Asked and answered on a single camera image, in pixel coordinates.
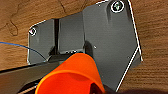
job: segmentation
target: wire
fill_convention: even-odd
[[[34,49],[32,49],[32,48],[29,48],[29,47],[27,47],[27,46],[20,45],[20,44],[14,44],[14,43],[8,43],[8,42],[0,42],[0,43],[1,43],[1,44],[7,44],[7,45],[19,46],[19,47],[23,47],[23,48],[32,50],[32,51],[36,52],[37,54],[39,54],[43,59],[45,59],[45,57],[44,57],[42,54],[40,54],[38,51],[36,51],[36,50],[34,50]]]

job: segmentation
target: screw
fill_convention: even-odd
[[[36,35],[36,28],[30,29],[29,33],[30,33],[31,36],[35,36]]]
[[[121,12],[124,9],[124,3],[122,1],[115,1],[112,5],[111,5],[111,10],[114,13],[118,13]]]

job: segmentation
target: cable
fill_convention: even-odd
[[[0,43],[1,43],[1,44],[7,44],[7,45],[19,46],[19,47],[23,47],[23,48],[32,50],[32,51],[36,52],[37,54],[39,54],[44,60],[46,60],[45,57],[44,57],[42,54],[40,54],[38,51],[36,51],[36,50],[34,50],[34,49],[32,49],[32,48],[29,48],[29,47],[27,47],[27,46],[20,45],[20,44],[14,44],[14,43],[8,43],[8,42],[0,42]]]

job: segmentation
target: wooden surface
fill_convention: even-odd
[[[31,25],[82,11],[100,0],[1,0],[0,41],[28,45]],[[168,1],[131,0],[144,61],[128,71],[119,91],[168,91]],[[0,70],[27,65],[27,49],[0,44]]]

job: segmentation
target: wooden table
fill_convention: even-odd
[[[82,11],[100,0],[1,0],[0,41],[28,45],[29,27]],[[168,91],[168,1],[131,0],[144,61],[128,71],[119,91]],[[27,49],[0,44],[0,70],[27,65]]]

